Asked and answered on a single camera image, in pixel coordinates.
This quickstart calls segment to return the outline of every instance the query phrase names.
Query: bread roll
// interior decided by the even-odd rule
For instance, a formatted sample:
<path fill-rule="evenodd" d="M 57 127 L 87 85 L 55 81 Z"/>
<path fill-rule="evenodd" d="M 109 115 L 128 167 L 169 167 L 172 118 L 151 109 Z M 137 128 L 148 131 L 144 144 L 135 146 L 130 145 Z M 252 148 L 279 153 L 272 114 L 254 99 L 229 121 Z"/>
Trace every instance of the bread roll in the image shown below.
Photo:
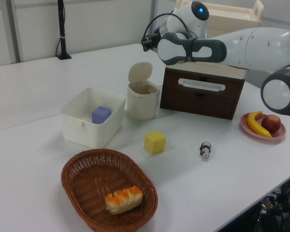
<path fill-rule="evenodd" d="M 127 210 L 137 207 L 143 198 L 142 191 L 137 186 L 118 190 L 113 194 L 108 194 L 105 198 L 106 209 L 111 214 L 121 214 Z"/>

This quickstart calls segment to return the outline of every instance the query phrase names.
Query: white plastic bin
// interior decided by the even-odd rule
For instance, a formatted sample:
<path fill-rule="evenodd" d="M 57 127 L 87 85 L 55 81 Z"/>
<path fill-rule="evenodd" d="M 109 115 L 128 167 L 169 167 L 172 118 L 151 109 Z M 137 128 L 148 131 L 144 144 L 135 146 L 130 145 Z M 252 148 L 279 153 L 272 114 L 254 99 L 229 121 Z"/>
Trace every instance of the white plastic bin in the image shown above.
<path fill-rule="evenodd" d="M 151 119 L 156 114 L 160 91 L 154 83 L 147 81 L 152 70 L 151 63 L 140 62 L 129 71 L 127 109 L 130 116 L 137 120 Z"/>
<path fill-rule="evenodd" d="M 63 137 L 71 142 L 101 148 L 116 133 L 123 121 L 126 97 L 98 88 L 86 88 L 60 111 Z M 92 123 L 91 113 L 103 106 L 112 114 L 101 124 Z"/>

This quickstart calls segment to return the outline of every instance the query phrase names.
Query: apple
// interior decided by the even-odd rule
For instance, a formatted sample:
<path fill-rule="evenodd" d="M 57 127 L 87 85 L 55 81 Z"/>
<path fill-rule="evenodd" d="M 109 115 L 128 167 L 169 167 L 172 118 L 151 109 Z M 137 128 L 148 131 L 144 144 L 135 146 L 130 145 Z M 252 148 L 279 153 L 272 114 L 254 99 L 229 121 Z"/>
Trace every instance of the apple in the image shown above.
<path fill-rule="evenodd" d="M 277 132 L 280 128 L 281 121 L 276 115 L 267 115 L 262 119 L 261 126 L 266 128 L 271 134 Z"/>

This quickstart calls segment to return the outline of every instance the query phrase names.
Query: wooden box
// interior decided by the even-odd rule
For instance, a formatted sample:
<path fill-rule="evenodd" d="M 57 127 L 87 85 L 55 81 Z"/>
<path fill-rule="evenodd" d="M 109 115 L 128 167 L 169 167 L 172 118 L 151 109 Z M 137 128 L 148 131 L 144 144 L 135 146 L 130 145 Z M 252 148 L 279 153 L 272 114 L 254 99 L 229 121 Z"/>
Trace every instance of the wooden box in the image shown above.
<path fill-rule="evenodd" d="M 165 68 L 160 108 L 233 119 L 246 70 L 214 63 Z"/>

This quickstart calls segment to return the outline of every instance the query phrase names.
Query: wicker basket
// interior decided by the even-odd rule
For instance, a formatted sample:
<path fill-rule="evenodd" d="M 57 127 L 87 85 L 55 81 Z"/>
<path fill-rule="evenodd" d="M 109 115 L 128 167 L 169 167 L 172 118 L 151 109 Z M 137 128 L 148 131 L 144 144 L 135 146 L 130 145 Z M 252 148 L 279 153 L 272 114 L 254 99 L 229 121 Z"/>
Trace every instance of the wicker basket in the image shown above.
<path fill-rule="evenodd" d="M 154 215 L 158 195 L 153 183 L 127 155 L 110 149 L 83 151 L 62 169 L 62 185 L 80 217 L 95 232 L 134 232 Z M 112 215 L 105 197 L 136 185 L 142 203 L 127 212 Z"/>

